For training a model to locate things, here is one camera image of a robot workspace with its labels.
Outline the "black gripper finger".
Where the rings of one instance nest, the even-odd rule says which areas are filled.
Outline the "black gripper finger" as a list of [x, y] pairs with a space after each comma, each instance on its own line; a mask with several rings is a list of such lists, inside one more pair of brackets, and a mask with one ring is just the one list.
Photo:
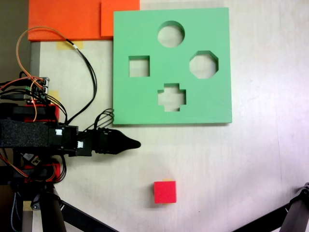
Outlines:
[[137, 149], [141, 147], [141, 143], [122, 134], [121, 151]]

